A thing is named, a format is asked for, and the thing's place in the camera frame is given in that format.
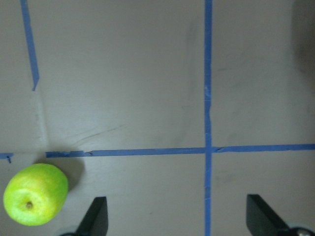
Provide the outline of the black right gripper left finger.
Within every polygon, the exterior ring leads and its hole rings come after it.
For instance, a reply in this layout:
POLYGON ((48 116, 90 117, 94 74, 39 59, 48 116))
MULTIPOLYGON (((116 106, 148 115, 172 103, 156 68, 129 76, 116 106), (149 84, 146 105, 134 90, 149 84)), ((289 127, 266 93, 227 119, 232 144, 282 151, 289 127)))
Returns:
POLYGON ((106 236, 108 232, 106 197, 95 197, 75 233, 79 236, 106 236))

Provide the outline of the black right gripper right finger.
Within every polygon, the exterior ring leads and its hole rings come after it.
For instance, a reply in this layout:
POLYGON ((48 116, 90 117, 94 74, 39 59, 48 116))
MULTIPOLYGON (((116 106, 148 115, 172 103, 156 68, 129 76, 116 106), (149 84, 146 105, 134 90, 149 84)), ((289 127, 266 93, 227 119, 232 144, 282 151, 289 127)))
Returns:
POLYGON ((246 226, 252 236, 297 235, 258 194, 247 195, 246 226))

